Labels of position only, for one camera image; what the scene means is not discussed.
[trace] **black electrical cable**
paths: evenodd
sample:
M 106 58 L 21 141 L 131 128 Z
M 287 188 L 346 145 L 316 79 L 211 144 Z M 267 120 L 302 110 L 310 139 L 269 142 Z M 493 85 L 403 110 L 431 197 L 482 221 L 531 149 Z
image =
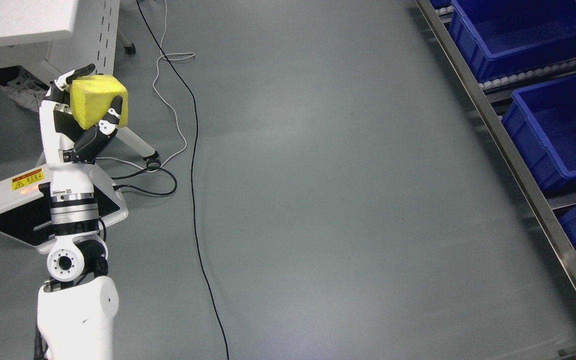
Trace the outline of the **black electrical cable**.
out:
M 101 227 L 103 228 L 103 242 L 106 242 L 106 223 L 102 218 L 99 218 L 99 223 L 101 223 Z
M 181 75 L 179 75 L 177 69 L 166 55 L 166 52 L 164 51 L 160 43 L 157 41 L 157 38 L 155 37 L 155 34 L 153 34 L 151 26 L 148 24 L 148 21 L 146 20 L 146 16 L 144 16 L 144 12 L 142 11 L 142 6 L 140 5 L 139 0 L 135 0 L 135 2 L 137 2 L 137 7 L 139 8 L 139 14 L 141 14 L 141 18 L 143 19 L 144 24 L 146 24 L 148 32 L 150 32 L 150 36 L 152 37 L 155 44 L 157 44 L 157 48 L 159 48 L 159 51 L 161 52 L 161 54 L 163 54 L 163 57 L 166 59 L 166 62 L 170 65 L 170 68 L 172 68 L 172 71 L 174 71 L 176 77 L 178 77 L 179 80 L 181 80 L 185 88 L 188 89 L 190 96 L 192 96 L 192 105 L 194 106 L 195 128 L 194 128 L 194 145 L 192 146 L 192 161 L 190 162 L 190 194 L 192 194 L 192 227 L 194 229 L 194 242 L 197 246 L 197 256 L 199 257 L 199 266 L 201 266 L 201 273 L 203 274 L 203 280 L 205 280 L 206 286 L 208 287 L 208 292 L 210 293 L 210 301 L 212 301 L 212 309 L 214 310 L 214 315 L 215 317 L 217 317 L 217 322 L 219 323 L 219 328 L 221 330 L 221 335 L 223 337 L 224 346 L 226 346 L 226 360 L 230 360 L 231 354 L 228 349 L 228 340 L 226 340 L 226 331 L 224 331 L 224 325 L 222 324 L 222 319 L 219 317 L 219 312 L 217 311 L 217 305 L 215 305 L 215 296 L 213 295 L 213 289 L 210 286 L 210 281 L 208 281 L 208 276 L 206 275 L 206 269 L 204 268 L 204 262 L 202 260 L 202 253 L 199 249 L 199 236 L 197 235 L 197 207 L 195 205 L 195 182 L 194 182 L 195 153 L 197 152 L 197 139 L 199 138 L 199 117 L 197 116 L 197 100 L 195 99 L 195 94 L 193 93 L 193 91 L 190 89 L 188 84 L 186 84 L 184 78 L 181 77 Z
M 39 325 L 34 325 L 34 356 L 33 360 L 45 360 L 46 350 L 44 350 L 44 340 L 42 340 L 42 333 L 39 331 Z
M 130 189 L 135 189 L 137 191 L 144 192 L 146 194 L 151 194 L 154 196 L 169 196 L 169 195 L 171 195 L 177 191 L 177 178 L 173 175 L 173 173 L 171 173 L 170 171 L 168 171 L 164 168 L 161 168 L 161 167 L 155 167 L 155 166 L 146 167 L 146 168 L 143 168 L 143 169 L 141 169 L 135 173 L 131 173 L 131 174 L 126 175 L 126 176 L 112 177 L 112 180 L 121 180 L 121 179 L 132 178 L 133 176 L 137 176 L 139 174 L 143 174 L 143 173 L 146 173 L 148 171 L 163 171 L 164 173 L 168 174 L 170 176 L 170 178 L 172 179 L 172 181 L 174 182 L 174 186 L 173 186 L 172 190 L 165 192 L 165 193 L 158 193 L 155 191 L 149 191 L 146 189 L 142 189 L 141 187 L 137 187 L 137 186 L 129 185 L 129 184 L 115 185 L 115 186 L 113 186 L 113 188 L 115 189 L 115 191 L 117 191 L 118 189 L 121 189 L 121 188 L 130 188 Z

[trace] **yellow warning sticker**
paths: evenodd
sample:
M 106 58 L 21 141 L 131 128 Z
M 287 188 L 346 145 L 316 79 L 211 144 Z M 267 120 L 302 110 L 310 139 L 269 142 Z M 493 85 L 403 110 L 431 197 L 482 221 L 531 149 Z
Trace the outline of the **yellow warning sticker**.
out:
M 25 173 L 23 175 L 19 175 L 12 179 L 12 190 L 16 191 L 25 187 L 26 185 L 30 185 L 32 183 L 39 182 L 40 180 L 44 179 L 44 169 L 38 168 L 37 170 L 30 171 L 29 173 Z

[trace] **white cable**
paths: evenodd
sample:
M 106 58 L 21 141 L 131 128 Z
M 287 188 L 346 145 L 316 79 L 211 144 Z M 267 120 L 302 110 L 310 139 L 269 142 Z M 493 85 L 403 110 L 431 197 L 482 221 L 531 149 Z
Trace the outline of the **white cable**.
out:
M 161 35 L 161 40 L 159 41 L 159 45 L 163 46 L 164 43 L 164 38 L 166 37 L 166 32 L 168 30 L 168 2 L 166 0 L 164 0 L 164 7 L 165 7 L 165 14 L 164 14 L 164 32 Z M 155 67 L 157 68 L 157 75 L 155 76 L 155 78 L 152 80 L 152 89 L 155 91 L 155 93 L 157 94 L 157 96 L 159 97 L 159 99 L 167 106 L 170 108 L 170 110 L 172 110 L 173 114 L 174 114 L 174 124 L 176 125 L 176 132 L 179 134 L 179 136 L 181 137 L 181 139 L 183 139 L 183 147 L 181 149 L 179 149 L 178 151 L 176 151 L 175 153 L 173 153 L 172 155 L 170 155 L 169 157 L 167 157 L 167 159 L 165 159 L 162 163 L 161 163 L 161 167 L 166 166 L 166 164 L 174 157 L 176 157 L 177 155 L 181 154 L 184 152 L 184 150 L 186 150 L 186 148 L 188 147 L 188 141 L 186 140 L 186 137 L 184 136 L 183 132 L 181 132 L 181 129 L 179 128 L 179 117 L 177 115 L 177 110 L 169 104 L 168 101 L 166 101 L 166 99 L 164 98 L 164 96 L 162 96 L 162 94 L 160 94 L 160 92 L 157 90 L 157 80 L 160 78 L 160 61 L 161 60 L 165 60 L 166 57 L 169 59 L 169 61 L 172 62 L 181 62 L 181 63 L 185 63 L 185 62 L 191 62 L 195 59 L 195 53 L 194 52 L 170 52 L 164 55 L 164 53 L 160 50 L 159 51 L 159 57 L 157 57 L 157 61 L 155 62 Z M 120 162 L 122 164 L 126 164 L 128 166 L 133 166 L 137 169 L 143 169 L 142 166 L 139 166 L 137 164 L 135 164 L 134 162 L 130 162 L 128 160 L 122 160 L 122 159 L 118 159 L 116 157 L 111 157 L 111 156 L 104 156 L 104 157 L 98 157 L 97 159 L 102 159 L 102 160 L 106 160 L 106 159 L 110 159 L 110 160 L 115 160 L 117 162 Z
M 133 166 L 139 170 L 144 170 L 143 167 L 135 164 L 134 162 L 130 162 L 128 160 L 122 160 L 122 159 L 118 159 L 116 157 L 112 157 L 112 156 L 100 156 L 98 158 L 96 158 L 97 160 L 114 160 L 115 162 L 120 162 L 122 164 L 126 164 L 127 166 Z

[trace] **shoe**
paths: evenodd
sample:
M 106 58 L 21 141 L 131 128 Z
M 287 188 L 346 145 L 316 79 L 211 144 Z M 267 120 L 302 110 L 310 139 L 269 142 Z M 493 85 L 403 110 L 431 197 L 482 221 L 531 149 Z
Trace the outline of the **shoe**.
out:
M 15 104 L 38 113 L 39 105 L 41 105 L 44 96 L 46 96 L 48 86 L 32 75 L 32 73 L 20 67 L 19 76 L 7 82 L 6 86 L 0 86 L 0 89 Z

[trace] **yellow sponge cube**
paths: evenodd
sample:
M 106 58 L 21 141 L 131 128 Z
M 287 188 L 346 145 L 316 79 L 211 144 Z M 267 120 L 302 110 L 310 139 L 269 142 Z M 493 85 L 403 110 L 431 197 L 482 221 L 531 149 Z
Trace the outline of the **yellow sponge cube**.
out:
M 82 76 L 70 85 L 70 109 L 86 130 L 106 114 L 115 96 L 123 98 L 119 127 L 128 125 L 128 90 L 112 75 Z

